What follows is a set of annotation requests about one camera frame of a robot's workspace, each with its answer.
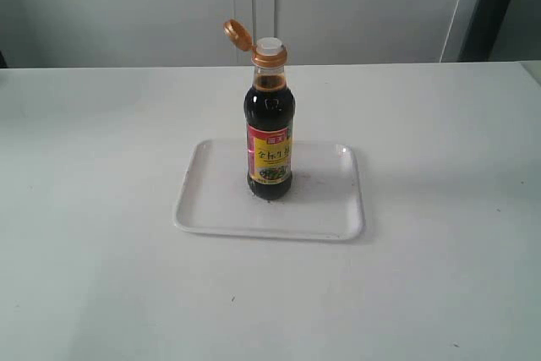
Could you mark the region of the white plastic tray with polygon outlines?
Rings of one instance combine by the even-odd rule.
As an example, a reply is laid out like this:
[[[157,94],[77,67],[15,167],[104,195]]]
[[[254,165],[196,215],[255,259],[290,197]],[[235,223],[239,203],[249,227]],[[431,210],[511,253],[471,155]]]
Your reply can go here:
[[[193,151],[173,214],[185,232],[240,238],[348,241],[365,225],[358,164],[347,145],[296,141],[283,183],[249,178],[241,139]]]

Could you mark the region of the dark vertical post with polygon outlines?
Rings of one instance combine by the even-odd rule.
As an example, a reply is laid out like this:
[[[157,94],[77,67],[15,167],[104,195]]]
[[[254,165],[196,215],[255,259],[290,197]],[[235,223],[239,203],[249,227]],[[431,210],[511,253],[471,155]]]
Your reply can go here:
[[[477,0],[458,56],[460,63],[486,62],[511,0]]]

